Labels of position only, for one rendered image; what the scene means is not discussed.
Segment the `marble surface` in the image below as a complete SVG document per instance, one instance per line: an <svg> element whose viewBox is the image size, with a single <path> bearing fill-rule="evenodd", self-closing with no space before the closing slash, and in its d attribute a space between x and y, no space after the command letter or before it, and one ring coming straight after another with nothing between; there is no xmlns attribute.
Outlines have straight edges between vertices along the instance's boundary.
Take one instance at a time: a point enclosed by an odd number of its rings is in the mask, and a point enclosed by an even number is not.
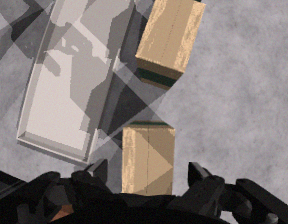
<svg viewBox="0 0 288 224"><path fill-rule="evenodd" d="M67 177L82 169L16 141L52 3L38 0L45 11L13 42L12 23L31 2L0 0L0 169L24 181L51 170ZM140 2L138 11L148 17L152 2ZM176 129L174 194L187 190L187 166L193 161L227 183L251 179L288 204L288 0L203 3L186 72L169 91L139 81L132 59L136 49L121 58L102 121L108 131L100 136L96 158L109 160L108 186L120 192L122 127L131 119L163 120ZM136 25L130 29L130 38L139 35ZM127 41L126 48L132 46ZM229 213L221 218L236 223Z"/></svg>

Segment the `box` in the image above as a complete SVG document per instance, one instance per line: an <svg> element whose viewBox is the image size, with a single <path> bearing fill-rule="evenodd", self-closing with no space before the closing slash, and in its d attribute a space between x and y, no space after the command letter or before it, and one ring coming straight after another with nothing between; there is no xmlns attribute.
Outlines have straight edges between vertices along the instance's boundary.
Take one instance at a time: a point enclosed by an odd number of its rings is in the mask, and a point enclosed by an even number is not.
<svg viewBox="0 0 288 224"><path fill-rule="evenodd" d="M143 82L170 89L185 72L205 6L155 0L136 53Z"/></svg>
<svg viewBox="0 0 288 224"><path fill-rule="evenodd" d="M27 86L20 142L89 164L133 8L133 0L56 1Z"/></svg>
<svg viewBox="0 0 288 224"><path fill-rule="evenodd" d="M175 129L136 121L123 128L122 193L172 195Z"/></svg>

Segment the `rectangular container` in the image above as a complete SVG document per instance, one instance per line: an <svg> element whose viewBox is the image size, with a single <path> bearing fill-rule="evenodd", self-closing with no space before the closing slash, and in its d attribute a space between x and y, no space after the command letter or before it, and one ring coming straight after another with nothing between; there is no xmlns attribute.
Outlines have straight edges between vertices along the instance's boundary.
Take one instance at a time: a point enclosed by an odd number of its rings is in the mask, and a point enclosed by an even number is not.
<svg viewBox="0 0 288 224"><path fill-rule="evenodd" d="M123 128L122 193L172 195L175 129L136 121Z"/></svg>
<svg viewBox="0 0 288 224"><path fill-rule="evenodd" d="M17 139L88 164L133 0L57 0L27 87Z"/></svg>
<svg viewBox="0 0 288 224"><path fill-rule="evenodd" d="M185 72L205 6L155 0L136 53L143 82L170 89Z"/></svg>

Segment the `concrete floor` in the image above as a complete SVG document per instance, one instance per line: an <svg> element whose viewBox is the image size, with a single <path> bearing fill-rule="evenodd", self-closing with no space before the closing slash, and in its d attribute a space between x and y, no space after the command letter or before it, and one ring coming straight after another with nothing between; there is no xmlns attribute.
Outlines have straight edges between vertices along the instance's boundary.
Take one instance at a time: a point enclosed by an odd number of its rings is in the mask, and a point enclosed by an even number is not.
<svg viewBox="0 0 288 224"><path fill-rule="evenodd" d="M16 141L52 2L34 1L46 10L13 42L10 24L33 1L0 0L0 170L24 181L47 171L67 177L82 169ZM146 17L150 3L138 5ZM138 79L134 54L141 15L134 14L122 50L126 64L112 80L94 161L109 160L107 184L120 192L122 127L134 119L163 120L176 129L174 194L187 190L187 165L196 161L227 183L251 179L288 204L288 0L203 3L186 72L169 91ZM229 213L221 218L236 223Z"/></svg>

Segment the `robotic claw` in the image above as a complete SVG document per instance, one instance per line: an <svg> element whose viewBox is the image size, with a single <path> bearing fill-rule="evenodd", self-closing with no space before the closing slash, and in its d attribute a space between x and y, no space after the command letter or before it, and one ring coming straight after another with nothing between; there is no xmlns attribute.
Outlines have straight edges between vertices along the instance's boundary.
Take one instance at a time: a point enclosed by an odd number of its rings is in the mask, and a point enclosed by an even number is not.
<svg viewBox="0 0 288 224"><path fill-rule="evenodd" d="M189 189L182 196L113 194L106 186L107 160L93 172L60 178L45 173L0 200L0 223L228 223L288 224L288 205L248 179L225 184L198 163L188 166Z"/></svg>

